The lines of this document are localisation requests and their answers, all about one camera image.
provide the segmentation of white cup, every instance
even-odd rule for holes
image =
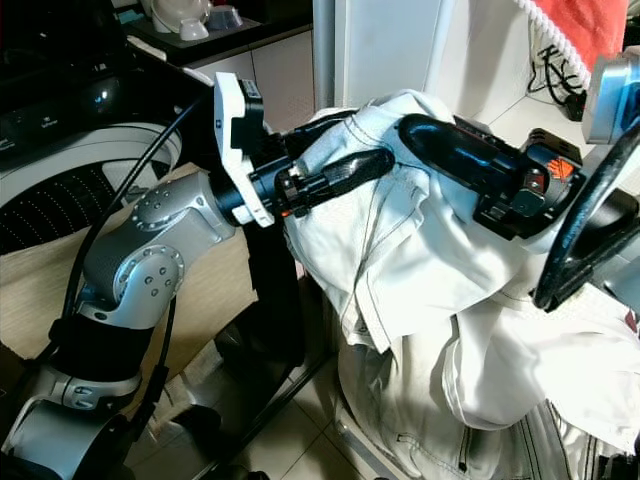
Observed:
[[[185,18],[180,22],[180,39],[185,42],[207,38],[209,32],[197,18]]]

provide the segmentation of white shelf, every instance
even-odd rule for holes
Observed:
[[[491,124],[493,134],[520,147],[534,128],[543,128],[580,149],[584,158],[593,149],[582,136],[580,122],[572,122],[556,106],[524,97]]]

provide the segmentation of red towel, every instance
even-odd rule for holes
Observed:
[[[515,0],[567,59],[585,88],[599,55],[622,49],[628,0]]]

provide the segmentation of orange component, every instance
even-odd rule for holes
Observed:
[[[561,182],[566,182],[573,173],[573,170],[573,165],[560,157],[554,158],[549,163],[549,171],[551,172],[551,176],[556,180],[560,180]]]

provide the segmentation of black device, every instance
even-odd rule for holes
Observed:
[[[567,117],[572,122],[581,122],[584,114],[584,107],[587,102],[587,91],[580,93],[570,93],[564,99],[564,110]]]
[[[420,160],[479,194],[474,220],[507,240],[551,225],[585,180],[577,147],[542,129],[520,150],[459,118],[407,115],[398,129]]]

